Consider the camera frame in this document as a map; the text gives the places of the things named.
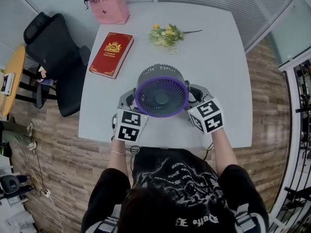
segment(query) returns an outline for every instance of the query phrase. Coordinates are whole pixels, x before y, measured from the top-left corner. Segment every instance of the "book cover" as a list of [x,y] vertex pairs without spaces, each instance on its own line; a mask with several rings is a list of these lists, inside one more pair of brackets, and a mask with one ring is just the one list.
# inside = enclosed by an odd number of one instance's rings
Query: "book cover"
[[132,35],[109,33],[89,70],[109,78],[116,78],[133,41]]

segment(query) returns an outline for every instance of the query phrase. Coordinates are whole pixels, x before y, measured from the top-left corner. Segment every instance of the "yellow wooden table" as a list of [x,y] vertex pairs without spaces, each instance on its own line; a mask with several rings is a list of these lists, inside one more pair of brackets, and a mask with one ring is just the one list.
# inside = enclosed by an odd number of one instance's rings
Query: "yellow wooden table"
[[20,46],[14,52],[11,60],[5,67],[4,73],[5,74],[14,73],[15,77],[13,81],[11,95],[7,96],[7,95],[0,93],[0,114],[3,117],[9,114],[13,106],[14,99],[19,99],[19,100],[23,100],[26,102],[31,102],[31,103],[36,104],[36,99],[17,94],[18,87],[32,91],[34,93],[37,92],[36,87],[20,82],[22,74],[26,74],[27,76],[35,79],[35,75],[33,73],[24,69],[25,57],[26,57],[25,47]]

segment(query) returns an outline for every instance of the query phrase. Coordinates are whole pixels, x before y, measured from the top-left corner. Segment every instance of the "purple ring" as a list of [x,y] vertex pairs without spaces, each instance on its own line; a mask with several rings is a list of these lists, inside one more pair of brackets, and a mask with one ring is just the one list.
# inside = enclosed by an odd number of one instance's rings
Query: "purple ring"
[[[148,84],[148,83],[150,83],[150,82],[152,82],[152,81],[155,81],[155,80],[162,80],[162,79],[172,80],[172,81],[178,83],[181,87],[183,87],[184,92],[185,92],[185,94],[186,94],[186,97],[185,97],[185,101],[184,101],[183,106],[181,106],[180,109],[178,109],[177,111],[175,111],[175,112],[173,112],[173,113],[170,113],[170,114],[168,114],[168,115],[161,115],[161,116],[158,116],[158,115],[157,115],[157,116],[153,116],[152,114],[148,113],[147,111],[145,111],[145,110],[141,107],[141,105],[139,104],[139,101],[138,101],[138,97],[139,97],[139,94],[140,94],[142,88],[143,88],[146,84]],[[188,91],[187,87],[185,86],[185,84],[182,83],[182,82],[180,82],[179,80],[174,79],[174,78],[171,78],[171,77],[155,77],[155,78],[148,79],[148,80],[146,80],[144,83],[142,83],[142,84],[138,87],[138,89],[136,90],[136,94],[135,94],[135,101],[136,101],[136,105],[138,106],[139,110],[140,110],[141,112],[143,112],[144,114],[149,115],[149,116],[152,116],[152,117],[171,117],[171,116],[174,116],[174,115],[178,114],[179,112],[181,112],[181,111],[187,106],[188,100],[189,100],[189,91]]]

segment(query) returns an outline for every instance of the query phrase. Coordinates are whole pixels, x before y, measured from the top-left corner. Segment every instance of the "purple fan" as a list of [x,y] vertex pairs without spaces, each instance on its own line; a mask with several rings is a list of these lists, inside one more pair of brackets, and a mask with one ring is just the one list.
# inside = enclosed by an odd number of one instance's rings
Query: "purple fan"
[[188,104],[189,91],[181,73],[174,67],[155,64],[138,78],[135,101],[152,117],[171,117]]

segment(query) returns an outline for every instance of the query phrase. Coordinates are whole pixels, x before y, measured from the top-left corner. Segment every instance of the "pink bag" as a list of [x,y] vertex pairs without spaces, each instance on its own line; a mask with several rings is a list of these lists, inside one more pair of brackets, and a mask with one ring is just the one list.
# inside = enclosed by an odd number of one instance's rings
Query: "pink bag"
[[101,24],[124,24],[130,16],[126,0],[89,0],[89,5]]

